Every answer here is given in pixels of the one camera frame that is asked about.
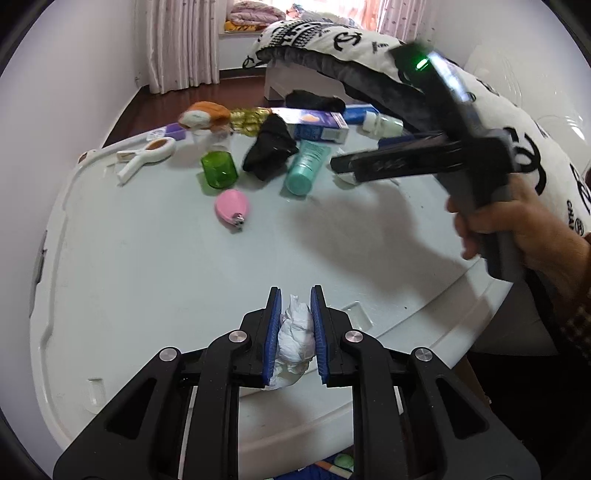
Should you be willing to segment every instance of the metal screw cap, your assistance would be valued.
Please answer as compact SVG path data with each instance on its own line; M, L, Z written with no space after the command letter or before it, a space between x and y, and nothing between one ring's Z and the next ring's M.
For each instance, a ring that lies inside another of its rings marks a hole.
M430 362L433 358L433 352L428 348L417 348L417 351L414 352L414 356L421 362Z
M177 357L177 351L174 348L165 348L160 350L158 355L163 362L170 362Z
M228 335L228 338L231 342L241 343L248 338L248 335L242 330L234 330L230 333L230 335Z
M352 343L359 343L363 340L363 333L358 332L357 330L349 330L345 333L345 339Z

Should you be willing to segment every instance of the green led light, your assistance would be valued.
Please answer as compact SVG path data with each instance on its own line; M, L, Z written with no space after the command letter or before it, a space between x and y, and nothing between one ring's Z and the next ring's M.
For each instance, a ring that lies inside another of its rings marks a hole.
M417 63L416 69L422 69L427 63L429 63L428 59L422 59L420 62Z

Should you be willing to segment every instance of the blue toothpaste box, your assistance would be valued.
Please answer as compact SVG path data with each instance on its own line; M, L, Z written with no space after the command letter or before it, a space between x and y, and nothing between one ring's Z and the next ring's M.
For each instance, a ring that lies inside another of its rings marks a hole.
M345 143L349 127L340 113L297 108L272 108L287 124L294 140Z

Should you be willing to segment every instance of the white bottle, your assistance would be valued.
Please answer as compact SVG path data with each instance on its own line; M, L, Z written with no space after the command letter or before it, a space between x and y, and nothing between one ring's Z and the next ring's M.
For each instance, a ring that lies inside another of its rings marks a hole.
M363 120L363 130L376 140L399 137L404 130L402 120L381 113L367 112Z

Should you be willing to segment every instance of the white paper towel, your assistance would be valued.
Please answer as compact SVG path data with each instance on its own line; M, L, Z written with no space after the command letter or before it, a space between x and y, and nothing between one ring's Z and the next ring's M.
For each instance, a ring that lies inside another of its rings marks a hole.
M290 295L290 305L281 315L273 376L266 390L287 387L306 373L316 354L314 320L308 305Z

